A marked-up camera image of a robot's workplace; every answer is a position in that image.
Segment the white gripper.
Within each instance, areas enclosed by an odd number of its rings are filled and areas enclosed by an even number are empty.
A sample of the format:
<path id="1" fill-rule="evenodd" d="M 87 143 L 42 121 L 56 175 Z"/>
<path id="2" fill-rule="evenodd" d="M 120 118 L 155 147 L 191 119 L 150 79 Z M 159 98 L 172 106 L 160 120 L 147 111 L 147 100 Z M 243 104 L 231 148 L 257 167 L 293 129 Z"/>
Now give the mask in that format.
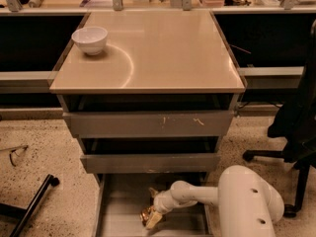
<path id="1" fill-rule="evenodd" d="M 149 188 L 150 196 L 154 198 L 153 206 L 156 211 L 151 211 L 145 223 L 146 229 L 152 229 L 158 224 L 163 215 L 171 212 L 173 209 L 179 207 L 179 202 L 173 198 L 170 190 L 158 192 L 154 188 Z"/>

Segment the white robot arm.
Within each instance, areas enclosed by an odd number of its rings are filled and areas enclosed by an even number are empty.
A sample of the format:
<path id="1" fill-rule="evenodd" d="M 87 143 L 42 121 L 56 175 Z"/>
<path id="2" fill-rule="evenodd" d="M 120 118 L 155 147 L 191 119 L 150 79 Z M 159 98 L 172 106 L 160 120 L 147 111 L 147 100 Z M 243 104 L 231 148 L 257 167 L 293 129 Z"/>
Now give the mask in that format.
<path id="1" fill-rule="evenodd" d="M 278 191 L 251 169 L 234 165 L 221 174 L 216 187 L 174 182 L 167 191 L 150 191 L 153 204 L 141 212 L 146 229 L 176 208 L 197 203 L 218 207 L 222 237 L 276 237 L 274 224 L 284 213 Z"/>

